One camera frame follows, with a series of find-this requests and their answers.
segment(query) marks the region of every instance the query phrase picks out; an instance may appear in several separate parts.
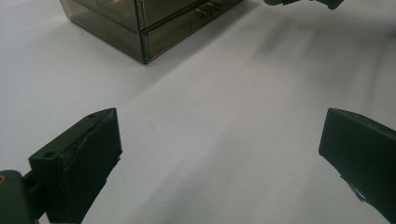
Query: black plastic component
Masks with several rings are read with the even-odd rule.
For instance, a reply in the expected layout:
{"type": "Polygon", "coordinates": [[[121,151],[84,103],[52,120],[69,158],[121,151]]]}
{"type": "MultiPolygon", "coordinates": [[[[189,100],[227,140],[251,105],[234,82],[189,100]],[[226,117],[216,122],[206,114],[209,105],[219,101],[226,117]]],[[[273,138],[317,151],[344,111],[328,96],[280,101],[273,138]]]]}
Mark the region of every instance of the black plastic component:
{"type": "Polygon", "coordinates": [[[329,109],[319,154],[360,200],[396,223],[396,132],[362,115],[329,109]]]}
{"type": "Polygon", "coordinates": [[[23,179],[17,171],[0,172],[0,223],[36,224],[23,179]]]}
{"type": "MultiPolygon", "coordinates": [[[[276,6],[279,4],[283,4],[285,6],[298,1],[300,0],[264,0],[264,2],[270,6],[276,6]]],[[[326,5],[331,10],[338,8],[341,5],[341,3],[344,2],[344,0],[316,0],[316,1],[326,5]]]]}
{"type": "Polygon", "coordinates": [[[121,154],[116,109],[80,120],[29,158],[54,223],[80,223],[121,154]]]}

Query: drawer unit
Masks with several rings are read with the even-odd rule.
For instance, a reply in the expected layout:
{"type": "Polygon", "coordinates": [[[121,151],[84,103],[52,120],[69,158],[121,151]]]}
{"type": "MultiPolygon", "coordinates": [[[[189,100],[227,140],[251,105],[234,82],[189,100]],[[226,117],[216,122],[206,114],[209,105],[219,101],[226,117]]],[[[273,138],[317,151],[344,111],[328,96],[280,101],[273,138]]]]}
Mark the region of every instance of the drawer unit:
{"type": "Polygon", "coordinates": [[[149,63],[242,0],[61,0],[66,16],[149,63]]]}

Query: white table surface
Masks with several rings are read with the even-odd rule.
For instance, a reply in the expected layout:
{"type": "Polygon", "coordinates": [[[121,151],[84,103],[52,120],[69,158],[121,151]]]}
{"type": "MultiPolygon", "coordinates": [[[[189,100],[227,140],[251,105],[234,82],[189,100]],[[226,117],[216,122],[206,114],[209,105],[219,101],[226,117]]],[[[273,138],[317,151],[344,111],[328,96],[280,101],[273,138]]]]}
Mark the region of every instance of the white table surface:
{"type": "Polygon", "coordinates": [[[1,0],[0,170],[116,107],[124,152],[83,223],[388,223],[318,144],[329,107],[396,129],[395,11],[246,0],[143,65],[57,0],[1,0]]]}

